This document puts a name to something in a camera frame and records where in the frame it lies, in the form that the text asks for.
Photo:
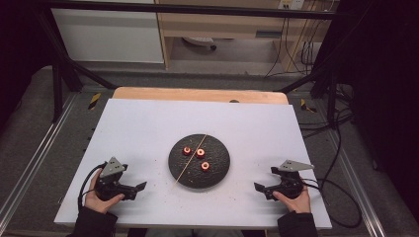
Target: thin rod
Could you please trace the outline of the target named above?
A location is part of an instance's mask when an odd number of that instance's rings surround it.
[[[179,180],[181,179],[183,173],[185,172],[186,168],[188,168],[189,163],[191,163],[192,158],[194,158],[195,154],[197,153],[198,149],[200,149],[201,145],[203,144],[204,140],[206,139],[207,134],[204,136],[204,138],[201,140],[200,144],[198,145],[197,149],[195,149],[194,154],[192,154],[191,159],[189,159],[188,163],[186,164],[185,168],[183,169],[182,173],[179,175],[178,179],[176,180],[175,184],[173,184],[173,187],[175,187],[176,184],[178,184]]]

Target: white cabinet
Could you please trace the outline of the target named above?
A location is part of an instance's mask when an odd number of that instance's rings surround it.
[[[152,0],[112,2],[154,3]],[[67,9],[52,9],[52,13],[74,60],[163,63],[155,13]]]

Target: handheld controller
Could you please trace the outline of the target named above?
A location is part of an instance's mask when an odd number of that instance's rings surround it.
[[[115,157],[112,157],[103,169],[96,181],[95,191],[101,200],[109,200],[119,194],[124,194],[123,200],[136,198],[136,194],[144,190],[147,182],[135,187],[120,184],[119,180],[126,171],[128,165],[122,165]]]
[[[287,160],[281,165],[280,168],[271,167],[271,172],[273,174],[281,176],[281,183],[279,185],[265,187],[263,185],[254,183],[255,190],[257,192],[263,193],[266,199],[277,200],[273,195],[274,191],[280,192],[290,199],[297,198],[303,189],[303,182],[299,176],[298,171],[313,168],[314,167],[312,165],[306,165],[296,161]]]

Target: white table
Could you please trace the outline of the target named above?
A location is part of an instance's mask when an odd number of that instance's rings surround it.
[[[169,152],[178,140],[195,133],[223,142],[230,154],[230,169],[207,190],[180,184],[173,188]],[[287,208],[266,200],[253,183],[277,185],[280,179],[270,168],[287,159],[310,163],[289,105],[111,99],[55,223],[74,225],[84,179],[112,156],[128,164],[122,184],[147,182],[136,200],[122,201],[111,209],[120,227],[277,228],[277,219]],[[312,170],[300,174],[315,180]],[[309,193],[316,227],[331,228],[321,195],[314,189]]]

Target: round platform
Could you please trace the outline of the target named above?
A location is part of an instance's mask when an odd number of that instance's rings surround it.
[[[204,136],[204,134],[189,135],[173,146],[169,155],[169,169],[175,180],[181,175]],[[189,155],[183,153],[186,146],[192,149]],[[207,135],[200,148],[205,151],[204,157],[198,158],[195,154],[188,168],[179,179],[180,184],[192,189],[206,189],[218,184],[225,177],[230,167],[228,150],[215,137]],[[209,163],[209,168],[206,171],[202,168],[202,164],[205,162]]]

